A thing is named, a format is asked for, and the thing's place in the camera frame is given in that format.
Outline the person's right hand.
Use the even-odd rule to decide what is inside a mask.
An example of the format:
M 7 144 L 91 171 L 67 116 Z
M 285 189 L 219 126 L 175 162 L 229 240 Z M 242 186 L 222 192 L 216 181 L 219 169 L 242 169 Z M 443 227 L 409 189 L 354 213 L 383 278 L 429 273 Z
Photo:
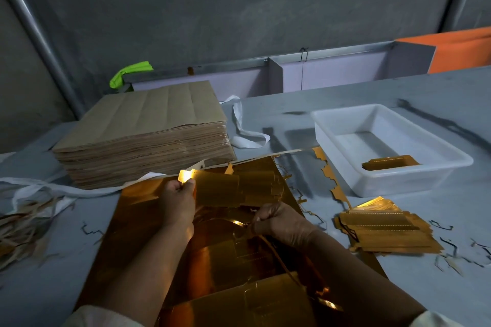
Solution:
M 294 208 L 284 202 L 276 203 L 278 203 L 277 232 L 276 235 L 271 237 L 296 250 L 303 250 L 315 235 L 322 234 L 318 227 L 310 223 Z M 249 235 L 249 225 L 247 226 L 247 235 Z

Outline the thin gold scrap strip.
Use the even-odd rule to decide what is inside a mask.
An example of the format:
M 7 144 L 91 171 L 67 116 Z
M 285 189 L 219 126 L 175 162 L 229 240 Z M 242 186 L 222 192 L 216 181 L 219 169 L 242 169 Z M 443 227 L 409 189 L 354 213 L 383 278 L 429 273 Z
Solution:
M 226 221 L 229 221 L 239 227 L 242 227 L 242 228 L 247 228 L 248 225 L 246 225 L 245 223 L 243 222 L 240 222 L 238 220 L 235 220 L 235 219 L 230 219 L 230 218 L 212 218 L 212 219 L 208 219 L 208 220 L 214 220 L 214 219 L 219 219 L 219 220 L 226 220 Z M 268 239 L 266 239 L 263 235 L 259 235 L 259 238 L 267 245 L 267 247 L 271 250 L 271 252 L 273 253 L 274 257 L 277 259 L 277 261 L 279 262 L 280 266 L 283 268 L 283 270 L 285 271 L 285 273 L 291 278 L 291 280 L 297 284 L 299 287 L 303 287 L 303 285 L 300 283 L 300 281 L 298 281 L 295 277 L 293 277 L 292 273 L 289 271 L 289 269 L 287 268 L 287 266 L 285 265 L 285 263 L 282 261 L 281 257 L 279 256 L 278 252 L 276 251 L 276 249 L 274 248 L 274 246 L 268 241 Z M 336 305 L 335 303 L 329 301 L 329 300 L 325 300 L 323 298 L 321 298 L 322 294 L 318 294 L 315 298 L 313 298 L 313 300 L 316 300 L 317 302 L 319 302 L 320 304 L 326 306 L 326 307 L 329 307 L 333 310 L 337 310 L 337 311 L 340 311 L 340 312 L 343 312 L 343 308 L 340 306 L 340 305 Z

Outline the gold die-cut card piece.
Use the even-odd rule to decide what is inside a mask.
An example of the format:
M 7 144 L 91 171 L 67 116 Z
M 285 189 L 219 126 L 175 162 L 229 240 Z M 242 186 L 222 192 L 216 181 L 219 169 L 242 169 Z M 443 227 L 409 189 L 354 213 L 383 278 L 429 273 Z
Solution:
M 238 171 L 232 174 L 205 170 L 181 170 L 178 181 L 195 180 L 195 201 L 198 206 L 261 207 L 275 203 L 284 192 L 282 177 L 273 171 Z

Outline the person's right forearm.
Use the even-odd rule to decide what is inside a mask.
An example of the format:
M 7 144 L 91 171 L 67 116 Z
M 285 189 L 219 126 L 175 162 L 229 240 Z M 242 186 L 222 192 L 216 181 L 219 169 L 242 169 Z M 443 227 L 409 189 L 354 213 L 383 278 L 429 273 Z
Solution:
M 408 327 L 427 311 L 318 229 L 305 231 L 302 249 L 357 326 Z

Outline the large gold foil sheet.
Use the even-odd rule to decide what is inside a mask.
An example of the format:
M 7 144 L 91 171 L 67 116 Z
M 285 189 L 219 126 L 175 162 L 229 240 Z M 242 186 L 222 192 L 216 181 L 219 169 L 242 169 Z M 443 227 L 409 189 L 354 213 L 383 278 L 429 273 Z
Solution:
M 110 283 L 161 227 L 158 196 L 165 177 L 123 190 L 75 308 L 94 304 Z M 343 312 L 326 307 L 320 297 L 340 305 L 311 262 L 274 239 L 282 261 L 303 287 L 285 273 L 267 245 L 247 239 L 245 224 L 253 207 L 204 207 L 194 222 L 194 236 L 180 260 L 156 325 L 167 327 L 352 327 Z

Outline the stack of brown paper sheets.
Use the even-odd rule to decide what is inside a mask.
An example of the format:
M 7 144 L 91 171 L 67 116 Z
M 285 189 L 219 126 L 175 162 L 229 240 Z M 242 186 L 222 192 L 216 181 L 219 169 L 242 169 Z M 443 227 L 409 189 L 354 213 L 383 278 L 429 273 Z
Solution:
M 209 81 L 106 95 L 52 149 L 79 188 L 236 159 Z

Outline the zigzag paper scrap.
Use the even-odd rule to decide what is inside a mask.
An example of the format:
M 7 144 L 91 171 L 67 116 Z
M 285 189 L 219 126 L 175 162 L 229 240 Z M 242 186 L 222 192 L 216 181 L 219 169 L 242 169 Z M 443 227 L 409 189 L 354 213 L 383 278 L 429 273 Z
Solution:
M 89 230 L 87 227 L 88 227 L 88 224 L 85 221 L 83 221 L 83 225 L 81 227 L 81 231 L 83 232 L 83 234 L 88 235 L 88 236 L 99 235 L 99 238 L 96 242 L 94 242 L 94 245 L 101 243 L 105 237 L 105 232 L 101 231 L 100 229 Z

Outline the pile of gold die-cut cards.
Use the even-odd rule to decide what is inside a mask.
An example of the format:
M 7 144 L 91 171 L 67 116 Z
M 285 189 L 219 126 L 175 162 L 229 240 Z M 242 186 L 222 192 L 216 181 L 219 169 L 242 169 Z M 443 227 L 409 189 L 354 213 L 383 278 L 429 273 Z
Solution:
M 439 254 L 443 250 L 428 222 L 381 196 L 340 212 L 333 221 L 349 237 L 351 252 Z

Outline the white left sleeve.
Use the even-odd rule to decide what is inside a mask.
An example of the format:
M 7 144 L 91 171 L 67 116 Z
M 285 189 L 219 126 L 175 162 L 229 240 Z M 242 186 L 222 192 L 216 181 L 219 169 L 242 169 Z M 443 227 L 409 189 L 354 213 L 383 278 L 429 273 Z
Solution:
M 61 327 L 144 327 L 142 324 L 112 310 L 83 305 L 73 312 Z

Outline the white sleeve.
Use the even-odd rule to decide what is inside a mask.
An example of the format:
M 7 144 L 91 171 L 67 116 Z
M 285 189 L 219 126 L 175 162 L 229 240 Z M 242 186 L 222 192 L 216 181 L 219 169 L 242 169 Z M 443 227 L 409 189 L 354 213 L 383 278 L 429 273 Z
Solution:
M 83 305 L 73 312 L 61 327 L 144 327 L 142 324 L 112 310 Z
M 433 311 L 425 311 L 416 317 L 409 327 L 464 327 L 450 318 Z

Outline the white cardboard box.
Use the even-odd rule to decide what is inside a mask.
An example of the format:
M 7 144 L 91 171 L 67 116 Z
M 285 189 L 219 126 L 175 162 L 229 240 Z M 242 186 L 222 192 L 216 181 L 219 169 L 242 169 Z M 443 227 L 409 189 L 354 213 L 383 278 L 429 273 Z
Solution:
M 271 94 L 373 82 L 386 78 L 389 49 L 348 53 L 307 62 L 269 59 Z

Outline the heap of paper trimmings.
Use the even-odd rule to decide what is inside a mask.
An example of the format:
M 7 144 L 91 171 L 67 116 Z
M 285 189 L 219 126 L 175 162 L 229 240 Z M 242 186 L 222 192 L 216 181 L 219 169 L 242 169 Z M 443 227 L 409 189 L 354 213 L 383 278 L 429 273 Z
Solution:
M 28 199 L 15 213 L 0 215 L 0 273 L 29 257 L 42 260 L 54 219 L 76 200 L 41 194 Z

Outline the scattered thin paper scraps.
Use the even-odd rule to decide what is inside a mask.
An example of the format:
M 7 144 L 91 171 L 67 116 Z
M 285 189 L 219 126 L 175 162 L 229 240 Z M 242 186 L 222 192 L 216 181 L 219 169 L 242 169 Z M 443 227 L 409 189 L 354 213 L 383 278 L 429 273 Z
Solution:
M 428 220 L 428 223 L 435 230 L 435 239 L 443 247 L 434 259 L 437 269 L 444 272 L 440 263 L 445 262 L 448 268 L 461 277 L 465 276 L 464 269 L 467 266 L 491 271 L 491 244 L 486 245 L 473 238 L 459 237 L 460 232 L 454 225 L 442 224 L 434 219 Z

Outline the white right sleeve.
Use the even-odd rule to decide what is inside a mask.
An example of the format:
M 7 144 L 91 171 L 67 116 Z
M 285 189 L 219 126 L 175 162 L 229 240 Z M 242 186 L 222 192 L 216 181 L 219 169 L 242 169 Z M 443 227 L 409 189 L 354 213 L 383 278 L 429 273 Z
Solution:
M 409 327 L 464 327 L 450 318 L 433 311 L 425 311 L 416 317 Z

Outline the orange cardboard box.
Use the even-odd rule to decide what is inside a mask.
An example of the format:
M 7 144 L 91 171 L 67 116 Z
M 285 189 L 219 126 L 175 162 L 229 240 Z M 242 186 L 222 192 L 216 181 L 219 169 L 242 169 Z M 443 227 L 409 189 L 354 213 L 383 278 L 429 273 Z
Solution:
M 491 65 L 491 26 L 425 34 L 397 41 L 434 48 L 429 74 Z

